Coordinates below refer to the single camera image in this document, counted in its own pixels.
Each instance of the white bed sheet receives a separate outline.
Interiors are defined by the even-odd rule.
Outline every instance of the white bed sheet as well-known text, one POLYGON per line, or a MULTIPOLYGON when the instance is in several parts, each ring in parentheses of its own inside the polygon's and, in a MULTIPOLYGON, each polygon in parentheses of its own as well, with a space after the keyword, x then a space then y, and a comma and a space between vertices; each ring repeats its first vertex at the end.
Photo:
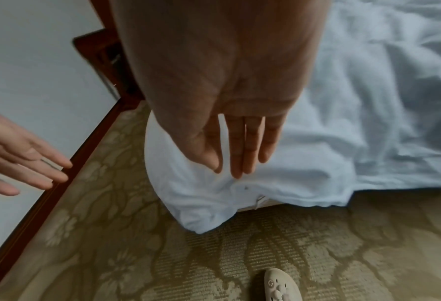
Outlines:
POLYGON ((253 175, 187 160, 151 114, 149 179, 173 216, 203 233, 265 195, 346 205, 355 190, 441 187, 441 0, 337 0, 310 85, 273 157, 253 175))

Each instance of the wrinkled fabric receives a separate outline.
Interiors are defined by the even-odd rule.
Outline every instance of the wrinkled fabric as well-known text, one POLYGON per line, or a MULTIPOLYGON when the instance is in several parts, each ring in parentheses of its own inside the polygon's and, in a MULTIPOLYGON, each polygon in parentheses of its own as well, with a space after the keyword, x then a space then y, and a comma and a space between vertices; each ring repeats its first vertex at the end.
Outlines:
POLYGON ((203 233, 265 195, 346 205, 355 190, 441 187, 441 0, 337 0, 307 89, 278 148, 234 180, 187 160, 151 114, 149 179, 173 216, 203 233))

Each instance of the hand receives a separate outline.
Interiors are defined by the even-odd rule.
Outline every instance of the hand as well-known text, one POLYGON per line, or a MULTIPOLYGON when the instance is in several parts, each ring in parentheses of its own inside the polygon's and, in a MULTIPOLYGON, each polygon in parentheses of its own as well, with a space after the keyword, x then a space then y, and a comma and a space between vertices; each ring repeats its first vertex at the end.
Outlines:
MULTIPOLYGON (((65 182, 68 177, 45 163, 42 158, 66 168, 69 159, 29 131, 0 116, 0 174, 39 189, 50 189, 52 181, 65 182)), ((0 180, 0 194, 17 195, 19 190, 0 180)))
POLYGON ((240 178, 273 154, 308 81, 329 0, 112 1, 134 76, 184 155, 240 178))

